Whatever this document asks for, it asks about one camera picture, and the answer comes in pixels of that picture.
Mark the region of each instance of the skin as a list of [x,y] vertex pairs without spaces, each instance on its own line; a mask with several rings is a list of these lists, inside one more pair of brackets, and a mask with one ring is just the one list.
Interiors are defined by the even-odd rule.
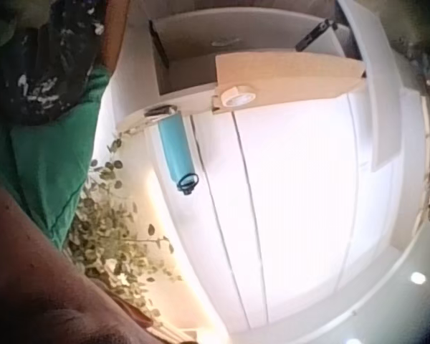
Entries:
[[100,334],[121,340],[99,343],[159,343],[79,274],[0,187],[0,343],[90,343]]
[[105,13],[102,63],[113,73],[118,63],[126,27],[130,0],[109,0]]

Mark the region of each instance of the shirt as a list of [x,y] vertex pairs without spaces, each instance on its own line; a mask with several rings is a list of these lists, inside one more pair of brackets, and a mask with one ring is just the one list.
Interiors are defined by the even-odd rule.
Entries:
[[94,68],[76,106],[46,125],[10,126],[0,118],[0,183],[58,249],[85,183],[109,79],[104,67]]

